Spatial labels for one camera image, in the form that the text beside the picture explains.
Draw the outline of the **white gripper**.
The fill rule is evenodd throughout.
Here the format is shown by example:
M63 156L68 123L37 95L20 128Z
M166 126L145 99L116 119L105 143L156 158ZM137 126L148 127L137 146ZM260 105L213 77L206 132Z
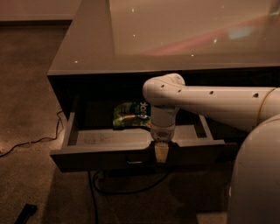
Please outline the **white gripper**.
M155 155L158 163L165 163L168 157L169 145L175 133L175 126L160 127L156 124L150 126L150 134L155 142Z

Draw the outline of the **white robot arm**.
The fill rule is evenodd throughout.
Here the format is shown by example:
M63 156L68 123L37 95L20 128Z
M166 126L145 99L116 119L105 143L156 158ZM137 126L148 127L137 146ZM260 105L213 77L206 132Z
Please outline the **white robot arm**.
M280 91L277 87L187 86L183 77L169 73L148 79L143 97L151 105L150 134L156 159L167 160L175 132L176 114L183 109L238 130L247 131L267 146L279 144Z

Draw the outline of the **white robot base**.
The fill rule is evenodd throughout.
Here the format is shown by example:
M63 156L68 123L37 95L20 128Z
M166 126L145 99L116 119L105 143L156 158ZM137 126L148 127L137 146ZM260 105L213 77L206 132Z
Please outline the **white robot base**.
M280 224L280 115L259 124L239 149L227 224Z

